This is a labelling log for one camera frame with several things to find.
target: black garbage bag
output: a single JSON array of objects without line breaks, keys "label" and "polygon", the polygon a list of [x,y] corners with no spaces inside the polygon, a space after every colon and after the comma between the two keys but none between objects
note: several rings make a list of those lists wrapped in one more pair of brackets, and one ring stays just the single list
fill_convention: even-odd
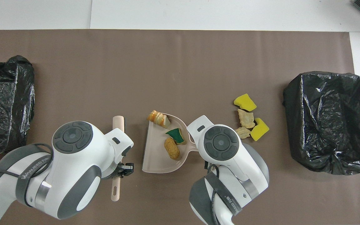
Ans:
[{"label": "black garbage bag", "polygon": [[22,56],[0,62],[0,153],[26,145],[34,116],[34,69]]},{"label": "black garbage bag", "polygon": [[360,173],[360,77],[306,72],[283,91],[291,156],[315,172]]}]

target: brown tablecloth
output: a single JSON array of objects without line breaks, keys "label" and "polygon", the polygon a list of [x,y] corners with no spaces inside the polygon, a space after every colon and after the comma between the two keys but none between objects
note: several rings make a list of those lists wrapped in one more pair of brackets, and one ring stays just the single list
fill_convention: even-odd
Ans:
[{"label": "brown tablecloth", "polygon": [[134,141],[118,202],[102,181],[89,206],[59,221],[14,202],[0,224],[202,224],[188,202],[205,175],[192,152],[168,174],[141,171],[153,109],[189,124],[200,115],[239,127],[233,100],[248,93],[270,127],[252,145],[270,171],[269,188],[235,224],[360,224],[360,174],[311,172],[295,162],[287,138],[284,87],[299,73],[354,72],[348,33],[162,30],[0,30],[0,62],[23,55],[35,68],[36,104],[27,142],[50,143],[62,124],[83,120],[108,132],[126,118]]}]

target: beige handle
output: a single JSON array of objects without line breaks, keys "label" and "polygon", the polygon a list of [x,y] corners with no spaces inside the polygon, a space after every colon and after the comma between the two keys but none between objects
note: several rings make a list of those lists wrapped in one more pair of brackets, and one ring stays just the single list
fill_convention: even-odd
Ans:
[{"label": "beige handle", "polygon": [[[115,116],[112,120],[112,129],[119,128],[124,132],[124,117]],[[118,201],[120,198],[120,177],[112,178],[112,191],[110,199],[112,201]]]}]

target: white floor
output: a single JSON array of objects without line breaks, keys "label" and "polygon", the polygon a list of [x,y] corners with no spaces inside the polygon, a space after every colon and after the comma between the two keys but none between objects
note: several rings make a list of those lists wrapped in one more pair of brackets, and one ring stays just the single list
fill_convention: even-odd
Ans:
[{"label": "white floor", "polygon": [[0,30],[89,28],[350,32],[360,75],[360,12],[350,0],[0,0]]}]

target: round button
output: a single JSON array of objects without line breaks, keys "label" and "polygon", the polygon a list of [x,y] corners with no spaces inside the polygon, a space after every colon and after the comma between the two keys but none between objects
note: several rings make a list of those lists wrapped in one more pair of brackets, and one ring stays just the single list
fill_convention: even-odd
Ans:
[{"label": "round button", "polygon": [[66,143],[72,144],[72,143],[75,143],[76,141],[80,140],[81,134],[82,134],[82,132],[79,128],[72,127],[64,132],[63,140]]},{"label": "round button", "polygon": [[226,150],[229,145],[229,138],[223,134],[219,134],[213,139],[213,147],[215,147],[219,151]]}]

